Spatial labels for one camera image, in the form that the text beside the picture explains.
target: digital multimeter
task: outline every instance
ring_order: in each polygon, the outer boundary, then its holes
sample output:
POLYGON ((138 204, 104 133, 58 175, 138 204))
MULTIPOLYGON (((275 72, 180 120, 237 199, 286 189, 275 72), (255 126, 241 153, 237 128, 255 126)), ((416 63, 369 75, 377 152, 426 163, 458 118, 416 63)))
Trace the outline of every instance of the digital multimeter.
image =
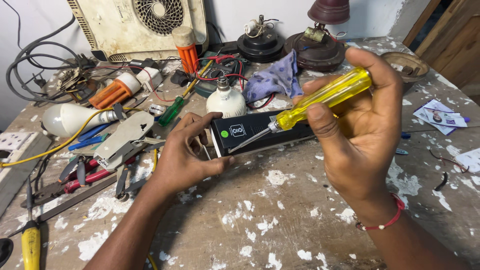
MULTIPOLYGON (((237 59, 226 59, 220 64, 213 62, 212 67, 202 77, 207 79, 218 78, 228 74, 238 74, 240 71, 240 64, 237 59)), ((228 77, 228 82, 232 86, 237 80, 236 76, 228 77)), ((198 81, 195 84, 195 91, 204 98, 208 98, 216 91, 217 81, 198 81)))

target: yellow screwdriver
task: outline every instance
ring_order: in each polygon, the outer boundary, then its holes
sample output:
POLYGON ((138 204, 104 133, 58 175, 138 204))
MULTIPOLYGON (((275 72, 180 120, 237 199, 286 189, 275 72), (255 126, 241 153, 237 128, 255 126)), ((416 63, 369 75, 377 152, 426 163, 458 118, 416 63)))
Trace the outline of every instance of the yellow screwdriver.
POLYGON ((315 93, 302 99, 292 109, 279 113, 276 119, 268 124, 268 128, 242 142, 237 147, 228 150, 228 153, 230 154, 270 132, 276 133, 292 128, 298 121, 307 119, 307 108, 314 103, 322 102, 329 107, 333 107, 369 88, 371 85, 372 79, 370 73, 362 67, 356 67, 347 74, 320 88, 315 93))
POLYGON ((25 270, 40 270, 40 230, 32 218, 33 198, 30 177, 27 178, 28 221, 22 230, 22 254, 25 270))

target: logo on device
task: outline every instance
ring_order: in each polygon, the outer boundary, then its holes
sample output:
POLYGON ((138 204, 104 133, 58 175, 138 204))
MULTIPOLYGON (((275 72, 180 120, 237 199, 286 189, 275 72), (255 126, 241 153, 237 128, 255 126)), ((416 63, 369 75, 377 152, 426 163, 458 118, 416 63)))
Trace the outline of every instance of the logo on device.
POLYGON ((245 136, 245 129, 243 128, 243 125, 233 125, 230 126, 230 130, 232 131, 232 134, 234 137, 240 137, 240 136, 245 136))

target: light bulb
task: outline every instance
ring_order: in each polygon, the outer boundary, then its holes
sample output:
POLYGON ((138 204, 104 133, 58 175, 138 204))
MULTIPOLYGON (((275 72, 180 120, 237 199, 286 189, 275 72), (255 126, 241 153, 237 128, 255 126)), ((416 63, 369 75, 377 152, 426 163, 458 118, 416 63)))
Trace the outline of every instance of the light bulb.
MULTIPOLYGON (((97 111, 99 110, 88 109, 70 103, 56 104, 43 114, 43 126, 53 135, 71 137, 77 133, 85 121, 97 111)), ((89 131, 93 127, 110 123, 114 120, 118 120, 118 118, 112 110, 99 113, 88 122, 81 134, 89 131)))

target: table surface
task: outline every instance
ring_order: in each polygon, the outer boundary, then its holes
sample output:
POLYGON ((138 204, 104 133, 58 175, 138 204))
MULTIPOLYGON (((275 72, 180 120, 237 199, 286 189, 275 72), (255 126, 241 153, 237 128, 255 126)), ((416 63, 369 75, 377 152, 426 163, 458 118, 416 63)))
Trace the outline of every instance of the table surface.
MULTIPOLYGON (((349 45, 377 54, 411 53, 391 37, 355 39, 349 45)), ((169 63, 166 70, 174 70, 177 64, 169 63)), ((247 77, 268 65, 253 63, 247 69, 247 77)), ((345 61, 331 73, 303 71, 299 81, 303 84, 325 74, 345 73, 350 68, 345 61)), ((53 78, 45 87, 53 89, 49 86, 55 81, 53 78)), ((163 99, 173 99, 183 92, 172 85, 169 78, 160 89, 163 99)), ((142 109, 151 103, 168 105, 150 92, 136 96, 148 96, 139 106, 142 109)), ((189 111, 205 115, 205 103, 205 98, 191 94, 180 115, 189 111)), ((41 115, 50 106, 38 108, 30 103, 6 131, 42 131, 41 115)), ((288 97, 277 95, 262 110, 291 106, 288 97)), ((436 155, 452 159, 458 152, 480 147, 480 107, 430 70, 405 94, 402 116, 402 130, 410 132, 411 139, 401 140, 399 148, 410 154, 395 156, 387 177, 389 188, 408 201, 406 214, 459 257, 480 267, 480 178, 471 173, 461 174, 428 152, 431 148, 436 155), (470 117, 469 128, 447 137, 412 115, 432 98, 470 117), (449 175, 448 184, 435 195, 432 190, 443 180, 443 171, 449 175)), ((116 125, 112 125, 107 132, 115 129, 116 125)), ((166 130, 170 128, 155 125, 155 136, 165 138, 166 130)), ((50 137, 55 145, 66 140, 50 137)), ((42 176, 42 185, 55 182, 71 156, 67 149, 53 156, 42 176)), ((152 167, 152 154, 142 154, 129 167, 129 178, 148 177, 152 167)), ((84 267, 134 200, 132 196, 125 203, 118 202, 113 197, 114 188, 115 185, 106 188, 42 225, 44 269, 84 267)), ((34 215, 52 209, 80 191, 62 195, 34 209, 34 215)), ((19 206, 23 200, 25 186, 0 219, 1 236, 26 222, 26 211, 19 206)), ((355 228, 351 215, 352 210, 325 177, 322 147, 317 139, 310 139, 239 157, 231 170, 219 178, 204 180, 178 194, 158 226, 150 251, 160 269, 172 270, 280 269, 280 266, 282 269, 320 269, 322 266, 331 270, 386 269, 373 242, 365 232, 355 228)), ((15 249, 4 268, 23 268, 20 235, 12 240, 15 249)), ((145 263, 144 269, 150 267, 145 263)))

